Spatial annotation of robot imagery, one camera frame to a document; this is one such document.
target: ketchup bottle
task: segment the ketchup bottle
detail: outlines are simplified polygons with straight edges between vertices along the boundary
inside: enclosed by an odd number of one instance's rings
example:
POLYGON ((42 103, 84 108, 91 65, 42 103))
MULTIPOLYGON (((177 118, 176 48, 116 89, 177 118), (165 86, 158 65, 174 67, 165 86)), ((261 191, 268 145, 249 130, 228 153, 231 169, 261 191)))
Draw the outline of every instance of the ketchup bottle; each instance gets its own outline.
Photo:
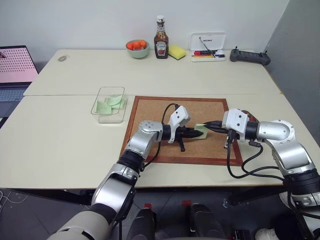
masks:
POLYGON ((169 38, 165 31, 165 17, 156 17, 156 35, 154 37, 154 51, 157 59, 167 59, 169 52, 169 38))

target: pink screen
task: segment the pink screen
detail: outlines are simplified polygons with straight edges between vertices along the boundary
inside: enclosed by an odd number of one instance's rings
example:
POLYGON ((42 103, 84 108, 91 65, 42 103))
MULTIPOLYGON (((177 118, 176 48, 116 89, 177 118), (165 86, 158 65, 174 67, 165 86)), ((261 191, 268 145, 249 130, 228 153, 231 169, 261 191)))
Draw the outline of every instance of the pink screen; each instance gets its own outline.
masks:
POLYGON ((32 82, 38 76, 25 47, 0 49, 0 83, 32 82))

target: white case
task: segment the white case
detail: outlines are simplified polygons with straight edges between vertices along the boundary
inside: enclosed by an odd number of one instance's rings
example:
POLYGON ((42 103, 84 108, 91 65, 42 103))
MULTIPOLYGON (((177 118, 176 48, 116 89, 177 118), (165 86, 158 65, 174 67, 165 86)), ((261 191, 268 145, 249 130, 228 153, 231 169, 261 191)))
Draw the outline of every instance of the white case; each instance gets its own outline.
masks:
POLYGON ((190 59, 192 62, 213 62, 213 61, 225 61, 226 57, 216 57, 216 58, 196 58, 192 57, 193 51, 206 51, 206 47, 201 43, 199 37, 204 42, 209 50, 220 50, 220 54, 225 54, 222 50, 225 44, 226 33, 219 32, 194 32, 190 36, 190 59))

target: white table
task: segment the white table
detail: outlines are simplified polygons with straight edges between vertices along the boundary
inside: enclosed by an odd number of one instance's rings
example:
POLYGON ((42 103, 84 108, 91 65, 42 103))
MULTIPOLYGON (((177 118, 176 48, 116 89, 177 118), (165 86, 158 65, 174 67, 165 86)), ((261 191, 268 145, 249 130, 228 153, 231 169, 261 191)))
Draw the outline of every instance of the white table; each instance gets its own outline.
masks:
POLYGON ((260 64, 191 62, 189 56, 157 59, 154 51, 134 59, 125 50, 58 50, 24 92, 34 95, 96 95, 100 87, 122 86, 128 95, 280 93, 260 64), (63 62, 59 57, 67 56, 63 62))
MULTIPOLYGON (((296 138, 320 167, 320 149, 282 94, 184 95, 226 98, 229 108, 250 110, 259 120, 292 123, 296 138)), ((0 185, 19 189, 96 188, 118 160, 134 96, 128 96, 124 121, 99 124, 91 116, 93 95, 26 96, 0 129, 0 185)), ((239 144, 243 159, 257 149, 239 144)), ((275 165, 270 148, 249 169, 275 165)), ((232 167, 240 174, 240 167, 232 167)), ((279 171, 268 170, 280 176, 279 171)), ((276 185, 272 178, 232 178, 226 166, 153 163, 137 187, 276 185)))

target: black remote control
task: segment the black remote control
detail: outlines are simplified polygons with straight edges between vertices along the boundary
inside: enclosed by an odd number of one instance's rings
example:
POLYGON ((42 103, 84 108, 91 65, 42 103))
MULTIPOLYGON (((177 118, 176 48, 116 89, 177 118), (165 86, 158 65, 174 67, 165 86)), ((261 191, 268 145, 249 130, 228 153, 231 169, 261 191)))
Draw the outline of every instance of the black remote control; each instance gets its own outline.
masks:
POLYGON ((244 62, 251 62, 251 63, 259 63, 263 66, 268 65, 271 62, 270 57, 267 55, 267 51, 265 53, 260 52, 250 52, 250 51, 240 51, 237 49, 236 46, 235 49, 231 50, 230 53, 230 60, 231 62, 236 61, 244 61, 244 62))

